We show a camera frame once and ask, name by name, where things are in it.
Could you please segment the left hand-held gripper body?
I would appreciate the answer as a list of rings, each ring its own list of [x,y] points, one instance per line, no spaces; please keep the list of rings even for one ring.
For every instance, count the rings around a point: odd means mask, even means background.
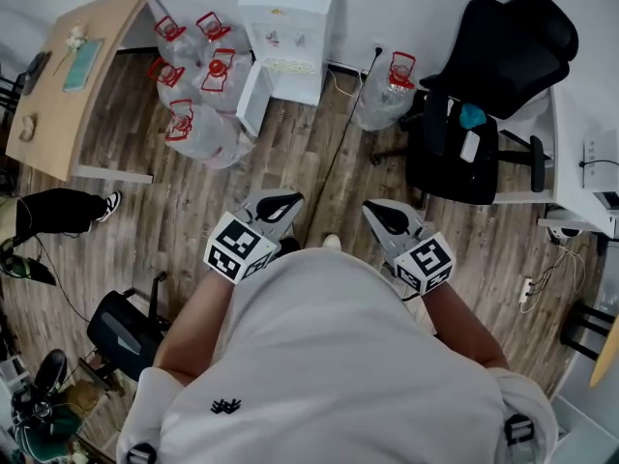
[[[252,193],[237,210],[226,211],[207,241],[204,264],[234,284],[266,267],[290,227],[290,215],[275,224],[257,219],[262,192]]]

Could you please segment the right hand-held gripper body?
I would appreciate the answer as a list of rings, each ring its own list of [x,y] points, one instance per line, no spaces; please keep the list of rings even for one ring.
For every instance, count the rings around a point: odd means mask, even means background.
[[[409,220],[405,233],[372,234],[383,247],[392,275],[424,295],[448,281],[453,275],[456,258],[441,232],[434,228],[408,204],[381,204],[403,211]]]

